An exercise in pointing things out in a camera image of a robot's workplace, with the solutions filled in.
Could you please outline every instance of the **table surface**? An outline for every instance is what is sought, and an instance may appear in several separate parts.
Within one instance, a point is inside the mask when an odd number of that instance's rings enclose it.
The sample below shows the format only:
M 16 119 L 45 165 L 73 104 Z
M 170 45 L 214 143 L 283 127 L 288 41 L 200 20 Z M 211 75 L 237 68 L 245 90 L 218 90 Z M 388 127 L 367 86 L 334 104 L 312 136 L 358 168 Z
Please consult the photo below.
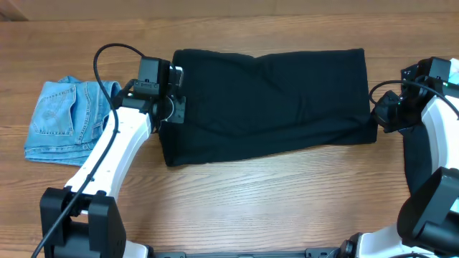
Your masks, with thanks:
M 44 190 L 62 188 L 77 171 L 24 160 L 42 85 L 65 75 L 94 80 L 102 45 L 122 42 L 164 59 L 183 48 L 260 56 L 363 47 L 372 87 L 420 59 L 459 57 L 458 24 L 456 13 L 0 23 L 0 257 L 30 256 L 41 239 Z M 99 60 L 104 80 L 123 85 L 137 75 L 139 58 L 127 49 Z M 153 135 L 118 207 L 128 238 L 157 251 L 302 250 L 393 224 L 408 196 L 397 133 L 379 131 L 369 145 L 178 168 L 166 167 Z

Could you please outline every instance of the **wood grain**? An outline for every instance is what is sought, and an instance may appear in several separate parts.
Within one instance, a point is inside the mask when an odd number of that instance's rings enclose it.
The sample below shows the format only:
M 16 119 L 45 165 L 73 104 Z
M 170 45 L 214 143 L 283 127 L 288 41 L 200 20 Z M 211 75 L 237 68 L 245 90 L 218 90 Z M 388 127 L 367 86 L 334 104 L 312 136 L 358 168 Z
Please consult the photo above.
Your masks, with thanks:
M 457 0 L 2 0 L 30 21 L 292 14 L 439 13 Z
M 42 193 L 77 171 L 24 160 L 42 85 L 65 75 L 94 80 L 100 46 L 122 42 L 165 59 L 183 48 L 260 56 L 363 47 L 371 87 L 419 59 L 458 57 L 457 24 L 454 13 L 0 23 L 0 257 L 30 255 L 41 237 Z M 100 57 L 103 79 L 123 84 L 137 71 L 138 57 L 125 49 Z M 158 251 L 242 252 L 340 245 L 394 223 L 408 196 L 396 133 L 380 132 L 371 145 L 174 169 L 154 135 L 118 205 L 128 238 Z

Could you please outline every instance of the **jeans pocket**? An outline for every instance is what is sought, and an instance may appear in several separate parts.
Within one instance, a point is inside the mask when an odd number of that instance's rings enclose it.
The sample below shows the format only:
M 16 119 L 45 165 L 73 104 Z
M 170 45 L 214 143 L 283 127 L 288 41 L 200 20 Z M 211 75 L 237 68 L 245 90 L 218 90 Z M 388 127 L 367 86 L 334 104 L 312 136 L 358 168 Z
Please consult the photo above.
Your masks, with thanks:
M 71 116 L 76 101 L 76 87 L 43 97 L 35 108 L 32 126 L 42 135 L 73 135 Z

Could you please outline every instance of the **blue jeans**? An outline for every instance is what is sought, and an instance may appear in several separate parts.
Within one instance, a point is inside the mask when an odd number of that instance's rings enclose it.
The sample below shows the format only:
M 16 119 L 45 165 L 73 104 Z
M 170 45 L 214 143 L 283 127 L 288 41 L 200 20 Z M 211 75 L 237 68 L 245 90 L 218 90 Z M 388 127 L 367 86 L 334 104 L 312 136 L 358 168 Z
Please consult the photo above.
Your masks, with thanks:
M 459 85 L 459 60 L 451 59 L 450 79 L 448 82 Z
M 117 82 L 103 82 L 110 96 Z M 29 161 L 81 166 L 90 155 L 108 118 L 110 106 L 97 82 L 66 76 L 43 86 L 24 146 Z

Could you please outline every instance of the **black folded cloth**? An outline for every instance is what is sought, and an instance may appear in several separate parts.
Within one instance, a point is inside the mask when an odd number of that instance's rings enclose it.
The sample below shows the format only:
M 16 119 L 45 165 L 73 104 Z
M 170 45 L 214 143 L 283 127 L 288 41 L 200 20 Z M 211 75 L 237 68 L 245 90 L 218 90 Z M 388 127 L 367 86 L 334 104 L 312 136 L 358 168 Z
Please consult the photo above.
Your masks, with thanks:
M 236 161 L 315 145 L 373 143 L 364 50 L 254 58 L 185 49 L 183 124 L 162 122 L 168 166 Z

